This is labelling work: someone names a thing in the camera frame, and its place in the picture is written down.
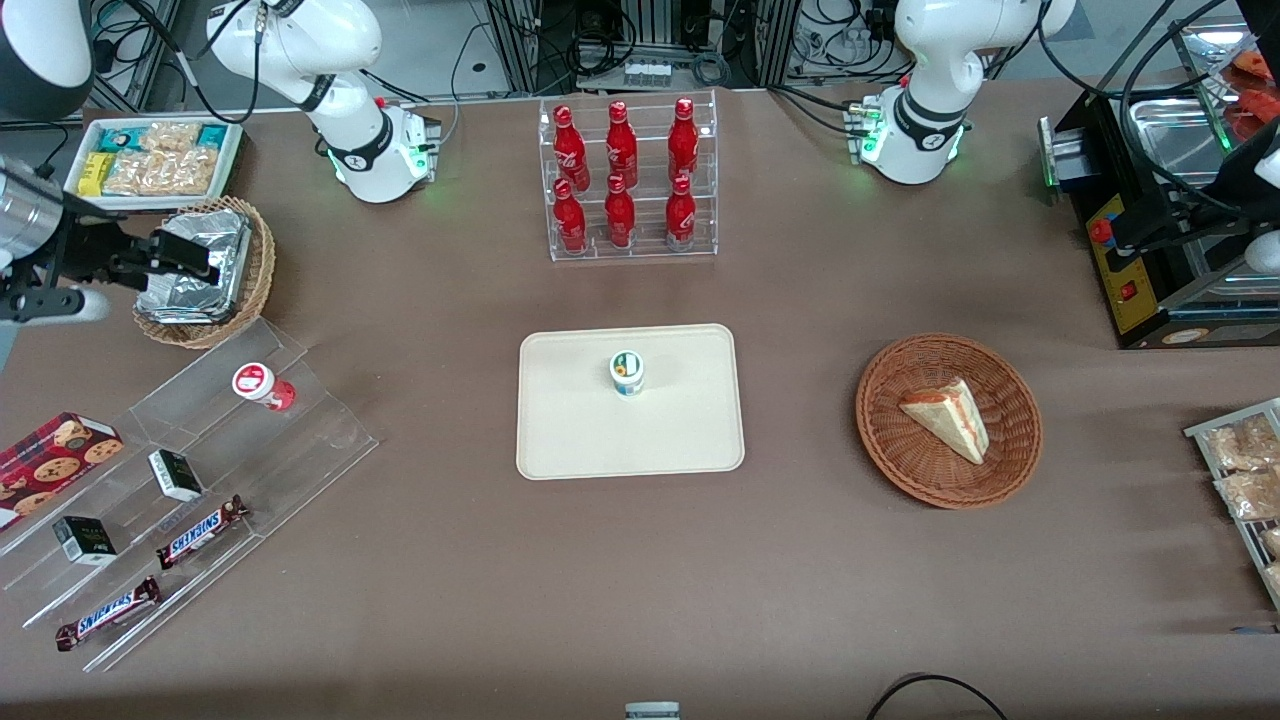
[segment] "beige tray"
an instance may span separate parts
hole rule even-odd
[[[635,397],[609,378],[620,350],[644,357]],[[744,455],[724,325],[534,333],[520,346],[516,468],[530,480],[724,473]]]

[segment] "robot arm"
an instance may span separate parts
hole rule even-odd
[[[93,85],[79,0],[0,3],[0,115],[56,120],[79,110]]]
[[[81,108],[93,74],[78,0],[0,0],[0,115],[56,120]],[[106,316],[106,299],[59,279],[145,290],[148,274],[216,282],[209,252],[157,231],[124,233],[115,217],[0,156],[0,325]]]
[[[430,179],[433,146],[422,118],[379,106],[356,74],[378,60],[383,44],[361,0],[227,3],[209,14],[210,37],[224,23],[212,44],[218,60],[306,111],[356,197],[388,202]]]
[[[893,27],[915,69],[905,90],[867,99],[879,118],[867,123],[861,160],[904,184],[938,177],[983,83],[977,50],[1016,45],[1037,23],[1053,35],[1074,9],[1075,0],[901,0]]]

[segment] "aluminum foil package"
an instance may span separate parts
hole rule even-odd
[[[236,314],[253,224],[234,210],[189,213],[165,220],[161,228],[209,249],[218,268],[216,284],[182,275],[152,275],[133,309],[161,324],[220,324]]]

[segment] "red button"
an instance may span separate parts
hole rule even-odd
[[[1089,240],[1092,240],[1093,242],[1102,245],[1103,242],[1107,242],[1112,237],[1114,233],[1111,232],[1111,220],[1101,218],[1093,220],[1093,224],[1089,225]]]

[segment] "yellow snack box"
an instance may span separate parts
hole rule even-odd
[[[90,152],[84,158],[84,170],[76,184],[76,193],[82,197],[97,197],[102,195],[102,181],[111,172],[111,163],[115,155],[111,152]]]

